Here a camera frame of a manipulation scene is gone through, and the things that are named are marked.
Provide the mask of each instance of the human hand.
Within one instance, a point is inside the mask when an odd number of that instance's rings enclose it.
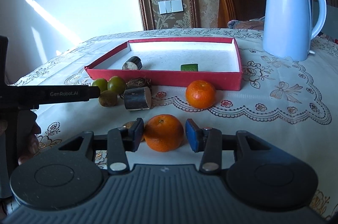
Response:
[[[0,135],[3,134],[7,129],[7,121],[0,120]],[[41,133],[41,128],[35,122],[33,128],[28,137],[26,149],[22,154],[19,155],[18,164],[21,165],[25,163],[28,159],[31,159],[37,152],[39,148],[39,141],[37,139],[37,134]]]

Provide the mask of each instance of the white floral tablecloth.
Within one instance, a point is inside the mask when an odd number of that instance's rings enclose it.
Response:
[[[212,126],[223,133],[247,130],[309,163],[319,176],[311,207],[329,219],[338,208],[338,45],[317,38],[315,55],[303,62],[273,57],[262,49],[262,31],[230,29],[168,29],[122,33],[90,39],[72,51],[62,53],[21,78],[16,85],[90,85],[84,66],[130,39],[162,36],[234,37],[240,48],[244,70],[240,91],[218,91],[218,102],[207,110],[190,107],[184,88],[153,87],[153,108],[128,112],[123,101],[113,108],[101,107],[97,99],[88,102],[43,105],[36,111],[41,126],[40,152],[84,130],[95,134],[141,117],[169,113],[184,124],[192,118],[197,125]],[[223,152],[223,167],[233,162]],[[157,153],[142,142],[136,153],[128,153],[130,164],[199,164],[201,153],[189,144],[169,153]],[[96,163],[104,168],[106,154],[99,152]]]

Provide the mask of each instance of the silver screw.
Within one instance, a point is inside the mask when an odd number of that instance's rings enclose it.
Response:
[[[207,162],[207,163],[204,163],[203,166],[202,166],[202,169],[207,171],[207,172],[215,171],[218,168],[219,168],[219,165],[214,163],[214,162]]]
[[[117,172],[117,171],[125,170],[127,168],[127,165],[122,162],[115,162],[115,163],[110,164],[109,168],[112,171]]]

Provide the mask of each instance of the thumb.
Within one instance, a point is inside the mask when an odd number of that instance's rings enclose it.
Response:
[[[2,135],[5,130],[7,129],[7,121],[6,120],[0,120],[0,135]]]

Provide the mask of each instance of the ribbed gray plate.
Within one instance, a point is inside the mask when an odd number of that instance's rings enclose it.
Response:
[[[4,224],[322,224],[310,208],[271,213],[233,198],[220,178],[194,165],[135,165],[111,176],[93,199],[71,209],[40,212],[20,206]]]

